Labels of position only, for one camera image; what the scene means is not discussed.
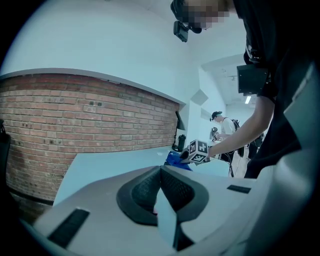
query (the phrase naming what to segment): blue object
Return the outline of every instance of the blue object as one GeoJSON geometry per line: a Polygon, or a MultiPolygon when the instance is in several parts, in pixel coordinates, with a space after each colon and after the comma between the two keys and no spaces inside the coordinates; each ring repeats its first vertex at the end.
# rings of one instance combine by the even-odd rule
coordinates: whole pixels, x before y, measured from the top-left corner
{"type": "Polygon", "coordinates": [[[168,154],[168,156],[166,158],[166,161],[169,165],[192,172],[192,170],[190,169],[190,167],[187,163],[180,163],[182,160],[183,159],[180,158],[180,154],[175,151],[170,151],[170,153],[168,154]]]}

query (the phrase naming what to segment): red brick wall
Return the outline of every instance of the red brick wall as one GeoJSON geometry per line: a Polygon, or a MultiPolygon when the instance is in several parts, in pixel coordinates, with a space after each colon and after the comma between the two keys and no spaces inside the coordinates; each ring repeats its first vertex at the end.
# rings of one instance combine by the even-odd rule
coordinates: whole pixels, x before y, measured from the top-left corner
{"type": "Polygon", "coordinates": [[[124,84],[65,74],[0,82],[0,118],[11,135],[9,187],[54,200],[77,153],[173,143],[179,105],[124,84]]]}

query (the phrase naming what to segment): table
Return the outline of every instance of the table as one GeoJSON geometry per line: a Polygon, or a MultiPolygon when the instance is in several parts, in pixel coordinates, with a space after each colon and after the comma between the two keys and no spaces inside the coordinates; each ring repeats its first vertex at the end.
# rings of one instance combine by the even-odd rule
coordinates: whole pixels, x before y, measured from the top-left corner
{"type": "MultiPolygon", "coordinates": [[[[59,204],[86,185],[150,166],[162,166],[170,146],[111,153],[79,153],[65,174],[53,206],[59,204]]],[[[219,159],[206,164],[189,165],[195,173],[228,177],[229,165],[219,159]]],[[[169,244],[173,244],[177,216],[162,190],[159,190],[155,209],[158,212],[158,230],[169,244]]]]}

